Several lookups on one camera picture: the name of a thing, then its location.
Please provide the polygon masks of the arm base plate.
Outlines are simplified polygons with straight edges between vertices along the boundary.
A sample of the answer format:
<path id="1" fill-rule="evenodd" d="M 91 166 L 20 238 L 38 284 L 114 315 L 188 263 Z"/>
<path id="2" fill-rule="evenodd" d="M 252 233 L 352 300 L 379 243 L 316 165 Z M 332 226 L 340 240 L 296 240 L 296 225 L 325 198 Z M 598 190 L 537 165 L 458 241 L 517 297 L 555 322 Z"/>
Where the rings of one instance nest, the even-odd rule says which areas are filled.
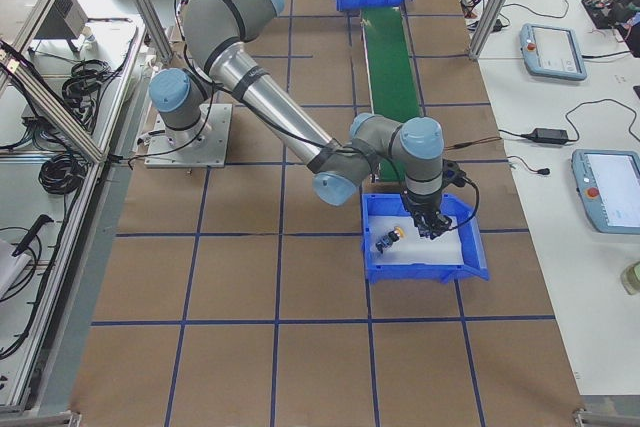
<path id="1" fill-rule="evenodd" d="M 199 121 L 187 130 L 175 131 L 156 115 L 144 164 L 147 168 L 223 168 L 226 163 L 233 107 L 203 103 Z"/>

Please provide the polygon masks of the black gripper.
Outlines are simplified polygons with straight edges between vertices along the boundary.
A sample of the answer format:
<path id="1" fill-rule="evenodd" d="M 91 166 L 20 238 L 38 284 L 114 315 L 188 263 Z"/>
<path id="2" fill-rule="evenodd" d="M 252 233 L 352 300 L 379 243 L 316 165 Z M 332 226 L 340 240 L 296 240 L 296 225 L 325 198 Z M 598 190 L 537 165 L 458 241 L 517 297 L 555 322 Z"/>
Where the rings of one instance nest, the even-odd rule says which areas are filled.
<path id="1" fill-rule="evenodd" d="M 441 192 L 426 196 L 412 192 L 402 193 L 403 206 L 413 219 L 420 237 L 433 240 L 451 227 L 451 218 L 441 212 L 441 202 Z"/>

